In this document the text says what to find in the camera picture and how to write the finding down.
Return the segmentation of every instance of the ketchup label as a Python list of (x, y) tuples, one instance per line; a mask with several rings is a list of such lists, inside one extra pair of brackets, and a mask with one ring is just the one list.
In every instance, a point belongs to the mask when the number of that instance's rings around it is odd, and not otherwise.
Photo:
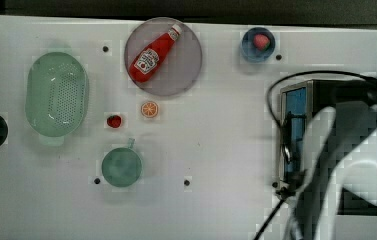
[(176, 41), (176, 39), (178, 39), (178, 37), (179, 37), (179, 33), (176, 32), (173, 28), (169, 29), (169, 31), (167, 33), (169, 34), (170, 38), (173, 41)]
[(135, 67), (143, 74), (147, 74), (157, 66), (159, 59), (159, 55), (156, 53), (156, 51), (148, 48), (140, 54), (138, 61), (135, 63)]

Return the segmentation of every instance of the black cable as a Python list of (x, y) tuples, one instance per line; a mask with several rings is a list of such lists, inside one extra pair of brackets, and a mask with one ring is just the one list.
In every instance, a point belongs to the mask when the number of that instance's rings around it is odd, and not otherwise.
[[(317, 74), (317, 73), (320, 73), (320, 74), (322, 74), (322, 73), (323, 74), (338, 74), (338, 75), (357, 77), (357, 78), (361, 78), (361, 79), (377, 86), (377, 79), (374, 78), (374, 77), (364, 76), (364, 75), (360, 75), (360, 74), (357, 74), (357, 73), (344, 72), (344, 71), (316, 70), (316, 71), (300, 72), (300, 73), (295, 73), (295, 74), (292, 74), (292, 75), (285, 76), (285, 77), (279, 79), (278, 81), (274, 82), (269, 87), (269, 89), (266, 91), (266, 106), (267, 106), (267, 109), (268, 109), (273, 121), (275, 122), (276, 126), (278, 127), (279, 131), (281, 131), (282, 125), (281, 125), (281, 121), (276, 117), (275, 112), (272, 109), (272, 90), (278, 84), (280, 84), (281, 82), (284, 82), (284, 81), (286, 81), (290, 78), (294, 78), (294, 77), (298, 77), (298, 76), (304, 76), (304, 75), (310, 75), (310, 74)], [(262, 227), (260, 228), (260, 230), (257, 232), (256, 236), (254, 237), (254, 240), (258, 240), (260, 238), (260, 236), (265, 232), (266, 227), (269, 225), (270, 221), (272, 221), (273, 217), (278, 212), (278, 210), (281, 208), (282, 204), (285, 202), (287, 197), (293, 196), (293, 193), (289, 192), (289, 191), (284, 193), (284, 194), (281, 194), (281, 196), (282, 196), (281, 200), (279, 201), (278, 205), (276, 205), (276, 207), (273, 209), (272, 213), (269, 215), (269, 217), (266, 219), (266, 221), (263, 223)]]
[(285, 199), (279, 200), (278, 205), (272, 210), (272, 213), (269, 215), (269, 217), (266, 219), (265, 223), (263, 223), (262, 227), (260, 230), (257, 232), (256, 236), (254, 237), (254, 240), (258, 240), (260, 236), (265, 232), (265, 229), (269, 225), (270, 221), (272, 218), (275, 216), (275, 214), (278, 212), (278, 210), (281, 208), (282, 204), (285, 202)]

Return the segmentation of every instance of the round plate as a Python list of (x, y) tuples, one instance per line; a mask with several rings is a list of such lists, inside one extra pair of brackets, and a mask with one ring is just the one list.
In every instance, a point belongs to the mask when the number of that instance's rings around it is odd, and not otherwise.
[(194, 85), (201, 70), (201, 45), (195, 33), (172, 18), (153, 18), (138, 26), (126, 42), (126, 70), (135, 57), (152, 41), (166, 33), (173, 24), (182, 27), (182, 34), (173, 45), (160, 69), (145, 83), (134, 81), (144, 91), (157, 96), (170, 96)]
[(141, 176), (141, 158), (130, 148), (116, 148), (104, 157), (101, 171), (111, 185), (129, 187)]

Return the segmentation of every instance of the mug handle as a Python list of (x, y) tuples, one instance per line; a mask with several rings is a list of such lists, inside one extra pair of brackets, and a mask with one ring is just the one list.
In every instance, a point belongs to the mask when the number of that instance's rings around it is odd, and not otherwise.
[(129, 138), (128, 140), (128, 148), (132, 149), (134, 147), (135, 139)]

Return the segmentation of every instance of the small red object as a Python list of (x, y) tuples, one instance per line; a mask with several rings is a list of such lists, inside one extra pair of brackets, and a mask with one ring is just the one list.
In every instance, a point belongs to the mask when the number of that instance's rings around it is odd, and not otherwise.
[(256, 36), (254, 36), (253, 44), (260, 51), (263, 51), (263, 50), (266, 50), (269, 47), (270, 40), (266, 35), (257, 34)]
[(107, 118), (107, 125), (109, 125), (109, 127), (118, 128), (120, 127), (121, 124), (122, 124), (122, 118), (117, 115), (113, 115)]
[(146, 46), (129, 67), (129, 75), (137, 82), (146, 82), (159, 69), (173, 44), (182, 33), (177, 24)]

